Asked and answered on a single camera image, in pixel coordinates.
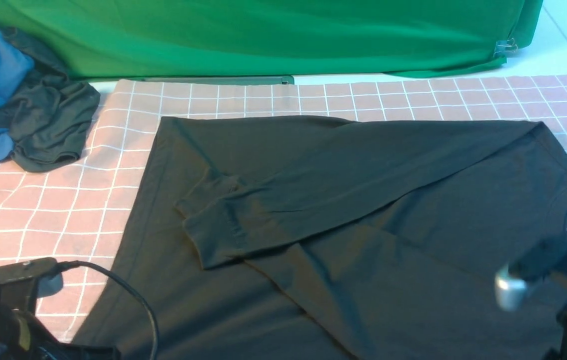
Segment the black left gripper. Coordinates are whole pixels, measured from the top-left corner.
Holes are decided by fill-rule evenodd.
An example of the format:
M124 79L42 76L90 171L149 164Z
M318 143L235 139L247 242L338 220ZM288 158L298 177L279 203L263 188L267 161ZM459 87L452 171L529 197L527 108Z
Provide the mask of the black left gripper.
M62 273L70 266L58 262ZM10 309L0 300L0 360L119 360L114 346L88 346L61 342L35 314Z

